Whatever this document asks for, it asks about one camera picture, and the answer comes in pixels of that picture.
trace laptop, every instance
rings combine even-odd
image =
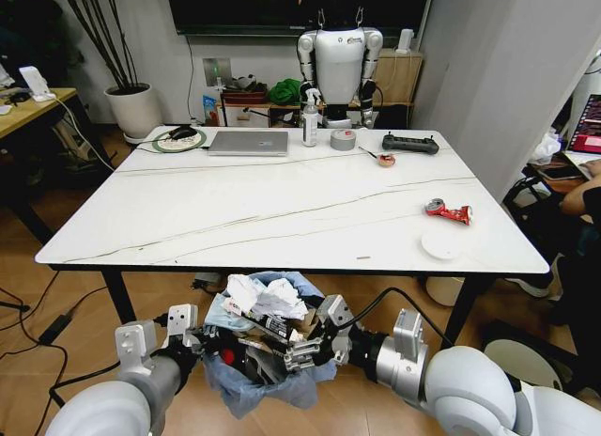
[[[209,156],[287,156],[288,132],[217,131]]]
[[[574,135],[563,155],[574,164],[584,176],[591,178],[589,170],[580,166],[588,161],[601,159],[601,95],[591,95]]]

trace black table leg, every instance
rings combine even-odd
[[[69,98],[65,102],[65,104],[68,106],[69,109],[71,109],[71,112],[77,119],[77,124],[80,131],[87,139],[89,144],[92,146],[92,148],[99,153],[99,155],[105,162],[107,162],[109,165],[113,165],[111,163],[109,155],[106,153],[106,150],[102,145],[102,142],[100,141],[100,138],[98,137],[98,132],[94,128],[94,125],[90,121],[90,118],[84,109],[84,105],[79,99],[79,96],[75,95],[72,98]]]
[[[129,323],[130,321],[136,320],[135,312],[133,312],[133,306],[131,305],[130,295],[125,288],[121,271],[106,269],[101,272],[121,323]]]
[[[27,200],[19,194],[13,194],[9,192],[9,196],[6,196],[7,206],[12,210],[19,220],[29,229],[36,239],[42,245],[45,245],[54,235],[49,227],[42,221],[41,218],[31,209]]]
[[[447,328],[444,331],[444,335],[451,339],[451,341],[455,343],[459,337],[459,333],[461,333],[461,329],[468,319],[468,315],[470,314],[473,302],[476,301],[476,297],[479,294],[484,293],[492,285],[494,280],[495,278],[484,275],[472,274],[466,276],[461,291],[457,296],[457,301],[455,302],[451,316],[449,317],[449,321],[447,322]],[[442,345],[440,345],[441,350],[448,349],[449,347],[449,344],[442,341]]]

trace white power adapter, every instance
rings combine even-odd
[[[403,29],[401,31],[401,37],[398,39],[398,46],[396,47],[397,54],[408,54],[411,51],[411,39],[413,38],[413,30]]]
[[[49,101],[56,98],[54,93],[51,93],[46,79],[42,77],[36,67],[19,68],[21,75],[27,82],[27,86],[31,89],[31,97],[36,102]]]

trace crack line on table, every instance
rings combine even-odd
[[[458,179],[474,179],[474,177],[472,178],[445,178],[445,179],[430,179],[430,180],[424,180],[424,181],[418,181],[418,182],[407,182],[405,184],[396,184],[396,185],[391,185],[388,187],[403,187],[403,186],[409,186],[409,185],[419,185],[419,184],[426,184],[428,182],[437,182],[437,181],[447,181],[447,180],[458,180]],[[226,227],[230,227],[230,226],[235,226],[235,225],[243,225],[246,223],[260,223],[260,222],[264,222],[266,220],[271,220],[271,219],[275,219],[275,218],[283,218],[283,217],[288,217],[291,215],[297,215],[297,214],[301,214],[301,213],[305,213],[305,212],[312,212],[312,211],[319,211],[319,210],[324,210],[324,209],[329,209],[329,208],[335,208],[338,206],[344,206],[346,204],[352,204],[358,201],[361,201],[362,199],[368,199],[368,198],[373,198],[375,196],[380,196],[380,195],[389,195],[389,194],[397,194],[397,193],[401,193],[401,192],[409,192],[409,191],[413,191],[414,189],[401,189],[401,190],[384,190],[381,192],[377,192],[375,194],[370,194],[370,195],[363,195],[363,196],[359,196],[353,199],[349,199],[347,201],[343,201],[343,202],[339,202],[339,203],[332,203],[332,204],[327,204],[327,205],[323,205],[323,206],[319,206],[316,208],[310,208],[310,209],[303,209],[303,210],[293,210],[290,212],[285,212],[285,213],[280,213],[280,214],[272,214],[272,215],[266,215],[266,216],[253,216],[253,217],[246,217],[246,218],[242,218],[242,219],[238,219],[235,220],[233,222],[227,222],[224,224],[219,224],[219,225],[215,225],[215,226],[208,226],[208,227],[203,227],[203,228],[199,228],[199,229],[194,229],[191,231],[185,231],[179,234],[173,234],[171,236],[167,236],[165,238],[162,238],[158,241],[149,241],[146,243],[141,243],[141,244],[137,244],[137,245],[130,245],[130,246],[125,246],[125,247],[121,247],[121,248],[117,248],[115,250],[112,250],[110,252],[107,253],[101,253],[99,255],[96,256],[88,256],[88,257],[76,257],[73,259],[67,259],[65,261],[63,261],[63,263],[72,263],[72,262],[78,262],[78,261],[82,261],[82,260],[89,260],[89,259],[96,259],[99,257],[107,257],[107,256],[111,256],[114,255],[116,253],[119,253],[121,251],[125,251],[125,250],[131,250],[133,248],[145,248],[147,246],[152,246],[152,245],[156,245],[158,243],[162,243],[165,241],[172,241],[174,239],[178,239],[180,237],[185,237],[185,236],[191,236],[191,235],[197,235],[197,234],[204,234],[216,229],[222,229],[222,228],[226,228]]]
[[[338,227],[329,227],[327,229],[319,229],[317,231],[309,231],[309,232],[303,232],[303,233],[292,233],[292,234],[284,234],[281,236],[268,236],[268,237],[258,237],[258,238],[254,238],[254,239],[248,239],[245,241],[229,241],[227,243],[220,243],[217,245],[212,245],[212,246],[207,246],[205,248],[199,248],[198,250],[193,250],[187,253],[182,253],[180,255],[177,255],[175,257],[168,257],[166,259],[161,259],[161,260],[155,260],[154,262],[150,262],[149,265],[157,265],[160,262],[165,262],[167,260],[173,259],[174,262],[177,262],[177,260],[181,257],[185,257],[185,256],[189,256],[189,255],[193,255],[195,253],[201,253],[203,251],[208,251],[208,250],[212,250],[215,248],[222,248],[224,246],[231,246],[231,245],[237,245],[240,243],[249,243],[249,242],[253,242],[253,241],[267,241],[269,239],[285,239],[287,237],[304,237],[304,236],[311,236],[314,234],[320,234],[323,232],[330,232],[330,231],[337,231],[339,229],[347,229],[349,227],[357,227],[357,226],[365,226],[365,225],[373,225],[375,223],[384,223],[384,222],[390,222],[392,220],[400,220],[402,218],[408,218],[408,217],[415,217],[418,215],[423,215],[421,212],[417,212],[417,213],[408,213],[406,215],[397,215],[395,217],[391,217],[391,218],[384,218],[384,219],[380,219],[380,220],[374,220],[371,222],[364,222],[364,223],[358,223],[356,225],[346,225],[346,226],[338,226]]]
[[[443,150],[449,150],[451,148],[441,148],[439,149],[440,151]],[[384,152],[390,152],[390,151],[374,151],[375,154],[381,154]],[[410,152],[410,151],[403,151],[403,152],[395,152],[394,155],[408,155],[408,154],[421,154],[421,153],[416,153],[416,152]],[[328,159],[345,159],[348,157],[354,157],[354,156],[366,156],[367,154],[364,152],[355,152],[352,154],[343,154],[340,156],[326,156],[326,157],[315,157],[314,159],[298,159],[296,161],[287,161],[287,162],[275,162],[275,163],[235,163],[232,165],[205,165],[205,166],[174,166],[174,167],[167,167],[167,168],[138,168],[138,169],[134,169],[134,170],[119,170],[117,169],[115,171],[115,173],[120,174],[121,176],[124,176],[126,173],[152,173],[152,172],[158,172],[158,173],[164,173],[164,172],[169,172],[169,173],[193,173],[196,171],[205,171],[205,170],[211,170],[213,168],[231,168],[231,167],[245,167],[245,166],[270,166],[270,165],[288,165],[288,164],[299,164],[299,163],[308,163],[308,162],[313,162],[313,161],[323,161],[323,160],[328,160]]]

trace white plate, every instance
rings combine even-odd
[[[422,235],[425,252],[441,260],[455,259],[463,253],[463,242],[453,231],[431,230]]]

